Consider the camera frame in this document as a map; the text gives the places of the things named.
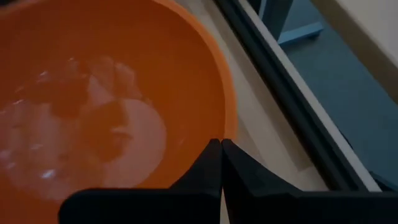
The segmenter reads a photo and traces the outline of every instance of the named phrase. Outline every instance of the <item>water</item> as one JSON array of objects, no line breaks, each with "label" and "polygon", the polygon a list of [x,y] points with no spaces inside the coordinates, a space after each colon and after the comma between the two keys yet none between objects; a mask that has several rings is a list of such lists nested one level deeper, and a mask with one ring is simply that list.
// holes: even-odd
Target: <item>water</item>
[{"label": "water", "polygon": [[42,200],[133,187],[166,148],[165,123],[134,70],[111,57],[70,58],[45,70],[0,111],[0,169],[15,192]]}]

